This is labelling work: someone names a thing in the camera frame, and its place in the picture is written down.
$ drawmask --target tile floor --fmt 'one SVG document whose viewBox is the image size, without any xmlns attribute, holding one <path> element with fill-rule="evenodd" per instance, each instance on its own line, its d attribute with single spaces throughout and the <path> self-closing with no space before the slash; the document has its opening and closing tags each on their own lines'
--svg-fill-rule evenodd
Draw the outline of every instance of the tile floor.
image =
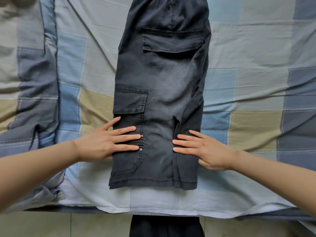
<svg viewBox="0 0 316 237">
<path fill-rule="evenodd" d="M 0 215 L 0 237 L 128 237 L 131 215 L 19 212 Z M 200 218 L 206 237 L 296 237 L 284 222 Z"/>
</svg>

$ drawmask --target black pants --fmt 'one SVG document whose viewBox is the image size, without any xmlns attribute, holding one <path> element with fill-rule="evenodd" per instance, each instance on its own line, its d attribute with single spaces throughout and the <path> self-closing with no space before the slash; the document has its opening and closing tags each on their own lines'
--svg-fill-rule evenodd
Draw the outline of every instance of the black pants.
<svg viewBox="0 0 316 237">
<path fill-rule="evenodd" d="M 130 237 L 204 237 L 199 217 L 133 215 Z"/>
<path fill-rule="evenodd" d="M 113 154 L 110 189 L 197 187 L 198 158 L 172 139 L 200 131 L 211 29 L 206 0 L 133 0 L 118 51 L 114 129 L 136 126 L 138 151 Z"/>
</svg>

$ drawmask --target hand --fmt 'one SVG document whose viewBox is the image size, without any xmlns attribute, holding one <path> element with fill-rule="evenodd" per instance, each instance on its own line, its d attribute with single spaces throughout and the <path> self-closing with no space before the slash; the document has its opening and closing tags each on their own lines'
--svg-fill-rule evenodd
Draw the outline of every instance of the hand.
<svg viewBox="0 0 316 237">
<path fill-rule="evenodd" d="M 122 135 L 136 130 L 136 127 L 130 126 L 108 131 L 108 129 L 120 119 L 120 117 L 116 117 L 90 134 L 73 140 L 79 156 L 78 161 L 89 162 L 109 159 L 112 157 L 112 153 L 116 151 L 138 150 L 139 147 L 136 145 L 118 144 L 124 141 L 139 139 L 140 135 Z"/>
<path fill-rule="evenodd" d="M 219 141 L 203 135 L 197 131 L 189 131 L 194 136 L 178 135 L 179 139 L 173 140 L 175 145 L 187 148 L 174 147 L 173 150 L 187 155 L 199 157 L 199 164 L 210 170 L 229 170 L 234 161 L 237 150 L 234 150 Z"/>
</svg>

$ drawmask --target bed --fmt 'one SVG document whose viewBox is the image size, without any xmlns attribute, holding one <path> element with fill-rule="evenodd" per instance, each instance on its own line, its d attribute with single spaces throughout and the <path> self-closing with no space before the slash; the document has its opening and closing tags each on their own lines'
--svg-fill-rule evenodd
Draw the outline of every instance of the bed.
<svg viewBox="0 0 316 237">
<path fill-rule="evenodd" d="M 316 170 L 316 1 L 207 1 L 212 38 L 201 132 Z M 77 138 L 113 118 L 117 49 L 131 3 L 7 0 L 0 7 L 7 30 L 0 34 L 1 156 Z M 233 171 L 200 168 L 192 191 L 109 190 L 111 166 L 77 163 L 7 211 L 312 220 Z"/>
</svg>

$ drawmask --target pocket flap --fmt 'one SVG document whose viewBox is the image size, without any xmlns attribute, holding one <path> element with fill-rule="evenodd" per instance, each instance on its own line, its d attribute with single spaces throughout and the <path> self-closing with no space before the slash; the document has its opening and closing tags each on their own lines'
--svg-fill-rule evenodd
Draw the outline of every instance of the pocket flap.
<svg viewBox="0 0 316 237">
<path fill-rule="evenodd" d="M 113 114 L 134 114 L 143 113 L 148 91 L 115 87 Z"/>
<path fill-rule="evenodd" d="M 143 27 L 143 50 L 179 53 L 200 48 L 203 30 L 163 31 Z"/>
</svg>

